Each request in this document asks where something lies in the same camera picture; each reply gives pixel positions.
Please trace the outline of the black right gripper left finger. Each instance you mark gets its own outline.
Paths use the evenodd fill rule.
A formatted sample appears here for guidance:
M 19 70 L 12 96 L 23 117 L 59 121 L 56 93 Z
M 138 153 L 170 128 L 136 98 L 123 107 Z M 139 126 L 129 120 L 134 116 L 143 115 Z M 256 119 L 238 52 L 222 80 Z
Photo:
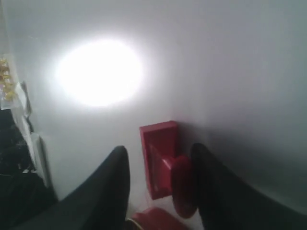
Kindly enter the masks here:
M 17 230 L 122 230 L 130 194 L 128 151 L 116 146 L 66 198 Z

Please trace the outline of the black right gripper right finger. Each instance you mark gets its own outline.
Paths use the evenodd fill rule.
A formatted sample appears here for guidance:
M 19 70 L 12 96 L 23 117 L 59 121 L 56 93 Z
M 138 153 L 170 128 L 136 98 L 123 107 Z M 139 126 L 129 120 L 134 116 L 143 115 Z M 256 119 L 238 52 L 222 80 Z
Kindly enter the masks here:
M 306 215 L 258 192 L 203 144 L 191 147 L 197 206 L 206 230 L 305 230 Z

